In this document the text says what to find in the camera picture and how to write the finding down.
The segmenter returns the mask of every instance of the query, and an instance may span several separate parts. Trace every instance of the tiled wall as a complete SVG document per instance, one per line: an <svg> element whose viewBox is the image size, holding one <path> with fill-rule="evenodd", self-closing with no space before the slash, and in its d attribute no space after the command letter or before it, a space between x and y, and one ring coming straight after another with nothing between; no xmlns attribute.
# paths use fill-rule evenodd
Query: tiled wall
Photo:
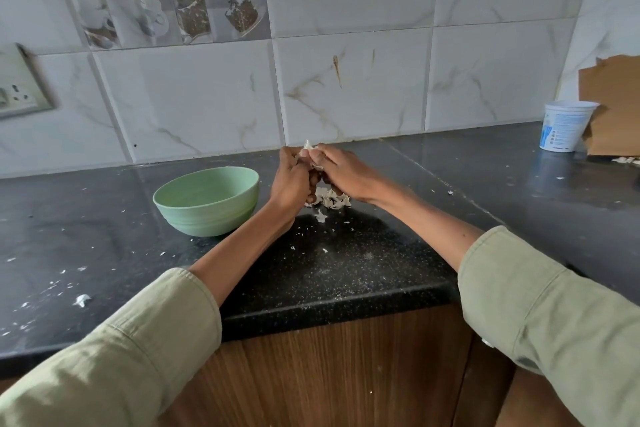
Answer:
<svg viewBox="0 0 640 427"><path fill-rule="evenodd" d="M640 0L583 0L559 98L576 99L578 70L616 54L640 55Z"/></svg>
<svg viewBox="0 0 640 427"><path fill-rule="evenodd" d="M56 104L0 175L537 120L581 1L0 0Z"/></svg>

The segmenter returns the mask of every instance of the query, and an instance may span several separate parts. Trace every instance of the granite countertop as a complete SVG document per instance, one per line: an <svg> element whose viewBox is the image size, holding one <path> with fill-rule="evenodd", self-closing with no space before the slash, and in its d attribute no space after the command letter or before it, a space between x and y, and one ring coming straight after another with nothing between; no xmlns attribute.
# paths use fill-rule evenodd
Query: granite countertop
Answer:
<svg viewBox="0 0 640 427"><path fill-rule="evenodd" d="M517 124L340 146L435 206L485 230L506 223L640 302L639 170L546 153L539 134L539 123ZM0 378L79 341L219 241L169 226L152 203L156 188L245 165L260 174L260 207L277 162L265 151L0 180ZM457 300L454 272L403 223L363 203L323 212L321 224L305 208L234 289L221 308L224 341ZM84 309L72 305L80 294L92 297Z"/></svg>

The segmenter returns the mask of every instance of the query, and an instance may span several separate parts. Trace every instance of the electrical socket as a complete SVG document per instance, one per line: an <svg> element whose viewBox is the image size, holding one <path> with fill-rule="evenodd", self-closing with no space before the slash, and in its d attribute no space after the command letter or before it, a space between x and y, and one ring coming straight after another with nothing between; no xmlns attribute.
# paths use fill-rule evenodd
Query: electrical socket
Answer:
<svg viewBox="0 0 640 427"><path fill-rule="evenodd" d="M25 50L0 46L0 118L53 108Z"/></svg>

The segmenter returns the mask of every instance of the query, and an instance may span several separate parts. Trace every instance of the sleeve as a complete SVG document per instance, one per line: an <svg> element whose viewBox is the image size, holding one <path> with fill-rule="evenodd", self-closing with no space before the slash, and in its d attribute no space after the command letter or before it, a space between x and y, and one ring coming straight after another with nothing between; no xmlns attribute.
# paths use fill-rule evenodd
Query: sleeve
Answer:
<svg viewBox="0 0 640 427"><path fill-rule="evenodd" d="M468 250L458 285L468 324L517 364L545 375L583 425L638 425L638 306L504 227Z"/></svg>
<svg viewBox="0 0 640 427"><path fill-rule="evenodd" d="M220 340L209 290L171 269L0 396L0 425L148 427Z"/></svg>

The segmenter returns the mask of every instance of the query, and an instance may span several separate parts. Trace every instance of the brown cardboard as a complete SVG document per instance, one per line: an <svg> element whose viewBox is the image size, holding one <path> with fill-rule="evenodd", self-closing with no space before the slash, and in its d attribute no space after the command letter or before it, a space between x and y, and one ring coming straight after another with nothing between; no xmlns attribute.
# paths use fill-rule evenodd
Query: brown cardboard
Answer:
<svg viewBox="0 0 640 427"><path fill-rule="evenodd" d="M597 59L579 71L582 101L600 107L582 138L589 155L640 155L640 56Z"/></svg>

